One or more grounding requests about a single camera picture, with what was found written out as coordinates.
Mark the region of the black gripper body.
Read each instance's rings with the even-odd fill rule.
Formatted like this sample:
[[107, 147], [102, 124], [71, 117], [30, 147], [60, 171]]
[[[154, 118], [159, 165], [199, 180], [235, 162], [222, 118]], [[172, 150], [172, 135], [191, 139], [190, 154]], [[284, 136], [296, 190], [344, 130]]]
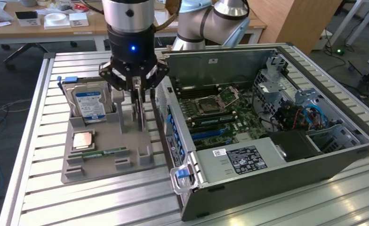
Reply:
[[142, 32], [123, 32], [108, 25], [111, 62], [126, 77], [140, 78], [140, 64], [158, 63], [155, 54], [155, 26]]

